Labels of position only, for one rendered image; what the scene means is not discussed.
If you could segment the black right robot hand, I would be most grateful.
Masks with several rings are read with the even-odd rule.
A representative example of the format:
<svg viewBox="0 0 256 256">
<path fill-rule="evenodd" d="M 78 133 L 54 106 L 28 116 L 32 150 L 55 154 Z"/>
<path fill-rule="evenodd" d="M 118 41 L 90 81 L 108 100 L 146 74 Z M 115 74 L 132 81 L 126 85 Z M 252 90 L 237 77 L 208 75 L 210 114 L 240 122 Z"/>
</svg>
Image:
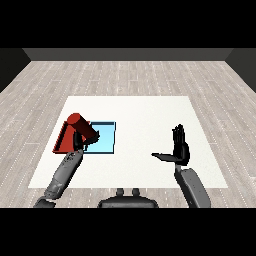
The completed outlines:
<svg viewBox="0 0 256 256">
<path fill-rule="evenodd" d="M 185 141 L 185 130 L 182 124 L 176 126 L 173 130 L 174 148 L 172 154 L 152 153 L 161 161 L 174 162 L 177 165 L 186 166 L 190 160 L 189 145 Z"/>
</svg>

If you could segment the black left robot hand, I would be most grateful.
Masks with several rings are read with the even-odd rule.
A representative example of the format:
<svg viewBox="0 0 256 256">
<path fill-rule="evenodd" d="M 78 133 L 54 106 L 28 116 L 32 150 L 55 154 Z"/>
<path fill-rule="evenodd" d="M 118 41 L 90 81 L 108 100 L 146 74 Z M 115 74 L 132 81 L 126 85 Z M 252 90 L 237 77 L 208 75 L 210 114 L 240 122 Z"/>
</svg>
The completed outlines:
<svg viewBox="0 0 256 256">
<path fill-rule="evenodd" d="M 73 134 L 73 148 L 75 151 L 87 149 L 89 145 L 97 143 L 100 138 L 99 132 L 96 132 L 96 135 L 91 138 L 82 139 L 82 135 L 76 131 Z"/>
</svg>

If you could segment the red can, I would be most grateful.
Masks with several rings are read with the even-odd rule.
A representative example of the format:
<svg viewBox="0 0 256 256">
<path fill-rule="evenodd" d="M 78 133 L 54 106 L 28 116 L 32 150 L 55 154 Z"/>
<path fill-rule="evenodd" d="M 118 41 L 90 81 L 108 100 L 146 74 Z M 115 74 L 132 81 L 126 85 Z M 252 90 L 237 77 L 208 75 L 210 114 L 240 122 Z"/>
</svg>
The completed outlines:
<svg viewBox="0 0 256 256">
<path fill-rule="evenodd" d="M 67 123 L 79 132 L 86 140 L 98 137 L 98 133 L 79 113 L 71 114 L 67 119 Z"/>
</svg>

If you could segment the red shallow open box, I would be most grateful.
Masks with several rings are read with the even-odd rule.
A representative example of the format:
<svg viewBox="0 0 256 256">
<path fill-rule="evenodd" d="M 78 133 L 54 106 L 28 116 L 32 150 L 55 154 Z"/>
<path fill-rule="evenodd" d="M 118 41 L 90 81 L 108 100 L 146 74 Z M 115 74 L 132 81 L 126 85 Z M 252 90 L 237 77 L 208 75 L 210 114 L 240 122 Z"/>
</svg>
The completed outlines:
<svg viewBox="0 0 256 256">
<path fill-rule="evenodd" d="M 86 131 L 82 127 L 71 125 L 65 121 L 62 125 L 52 152 L 55 154 L 66 154 L 73 151 L 73 135 L 75 132 L 79 132 L 82 135 L 83 141 L 87 139 Z"/>
</svg>

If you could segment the light blue shallow open box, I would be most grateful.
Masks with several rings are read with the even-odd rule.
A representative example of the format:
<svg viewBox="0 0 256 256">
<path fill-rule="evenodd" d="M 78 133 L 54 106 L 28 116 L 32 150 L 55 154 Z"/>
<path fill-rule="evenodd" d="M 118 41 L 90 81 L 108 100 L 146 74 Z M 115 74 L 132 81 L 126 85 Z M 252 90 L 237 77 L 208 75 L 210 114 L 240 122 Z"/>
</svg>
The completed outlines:
<svg viewBox="0 0 256 256">
<path fill-rule="evenodd" d="M 96 143 L 85 145 L 85 154 L 113 154 L 115 147 L 116 123 L 114 121 L 93 121 L 92 128 L 99 132 Z"/>
</svg>

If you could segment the dark grey robot body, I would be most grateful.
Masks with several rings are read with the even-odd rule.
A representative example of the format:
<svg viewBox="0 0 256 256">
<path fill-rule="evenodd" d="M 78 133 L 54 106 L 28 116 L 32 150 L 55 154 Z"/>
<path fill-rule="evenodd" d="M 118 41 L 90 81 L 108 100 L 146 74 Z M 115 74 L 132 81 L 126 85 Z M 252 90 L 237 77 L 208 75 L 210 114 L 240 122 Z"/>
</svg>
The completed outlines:
<svg viewBox="0 0 256 256">
<path fill-rule="evenodd" d="M 98 208 L 158 208 L 158 204 L 155 200 L 142 197 L 138 188 L 132 189 L 131 196 L 125 196 L 124 189 L 118 188 L 116 195 L 101 200 Z"/>
</svg>

